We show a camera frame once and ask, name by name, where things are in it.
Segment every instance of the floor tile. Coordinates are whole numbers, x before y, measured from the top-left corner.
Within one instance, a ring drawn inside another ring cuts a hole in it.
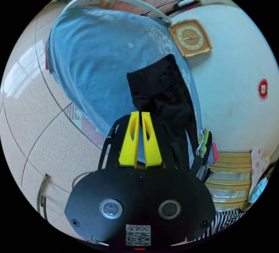
[[[35,48],[35,27],[35,21],[31,22],[26,27],[10,54],[2,78],[4,100],[7,93],[10,91],[22,72],[32,62],[37,60]]]
[[[25,156],[61,111],[43,80],[37,60],[20,74],[4,105],[12,134]]]
[[[38,57],[45,53],[47,39],[49,37],[49,33],[53,27],[54,22],[55,21],[52,21],[49,24],[43,26],[41,29],[36,31],[35,41],[36,41],[36,51]]]
[[[19,188],[21,188],[22,174],[27,159],[20,151],[12,136],[5,116],[4,108],[2,108],[0,113],[0,139],[4,156],[6,158],[11,174]]]
[[[34,208],[35,211],[37,211],[37,198],[32,197],[24,188],[22,189],[22,193],[25,196],[25,198],[28,200],[30,205]],[[40,209],[41,216],[44,217],[43,209]],[[48,200],[46,202],[46,215],[47,215],[47,220],[49,223],[53,222],[56,220],[61,214],[57,213],[50,208],[48,208]]]
[[[54,22],[61,14],[62,10],[66,6],[66,3],[52,2],[48,4],[38,15],[36,30]]]
[[[67,192],[73,180],[97,170],[101,150],[84,136],[62,112],[42,133],[28,160]]]
[[[25,192],[27,192],[35,201],[43,178],[44,175],[35,169],[28,161],[23,173],[22,188],[25,189]],[[58,214],[63,214],[70,193],[54,185],[51,181],[52,177],[50,176],[49,180],[46,181],[42,195],[46,197],[46,206],[48,209]]]
[[[57,101],[59,106],[64,109],[66,106],[68,106],[71,101],[67,98],[62,88],[55,82],[52,75],[49,73],[49,70],[46,70],[46,56],[45,53],[43,53],[38,58],[39,65],[43,74],[43,77],[45,79],[45,82],[52,93],[54,99]]]
[[[51,223],[51,225],[69,236],[85,240],[73,230],[65,214],[60,215],[53,223]]]

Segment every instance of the pink patterned mat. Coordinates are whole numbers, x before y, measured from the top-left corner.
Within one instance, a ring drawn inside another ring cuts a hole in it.
[[[72,103],[64,110],[69,119],[100,149],[103,148],[105,137],[98,132],[96,127]]]

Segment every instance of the clock face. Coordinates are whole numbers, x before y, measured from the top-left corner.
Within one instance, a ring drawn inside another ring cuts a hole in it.
[[[189,50],[197,50],[203,45],[203,35],[194,26],[181,27],[178,30],[177,37],[179,43]]]

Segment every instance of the person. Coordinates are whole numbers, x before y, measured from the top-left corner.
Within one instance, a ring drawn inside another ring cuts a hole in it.
[[[247,212],[252,206],[253,204],[258,200],[259,196],[263,193],[265,187],[268,184],[268,181],[273,173],[275,164],[271,164],[267,170],[267,172],[265,173],[265,175],[263,176],[263,178],[258,182],[258,184],[255,186],[255,188],[253,189],[253,191],[251,192],[249,198],[248,198],[248,202],[246,204],[246,206],[242,209],[242,211]]]

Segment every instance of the label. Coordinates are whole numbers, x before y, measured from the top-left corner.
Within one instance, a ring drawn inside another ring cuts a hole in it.
[[[151,246],[151,226],[127,224],[126,245]]]
[[[258,94],[261,100],[265,100],[268,97],[268,82],[266,79],[262,79],[258,85]]]

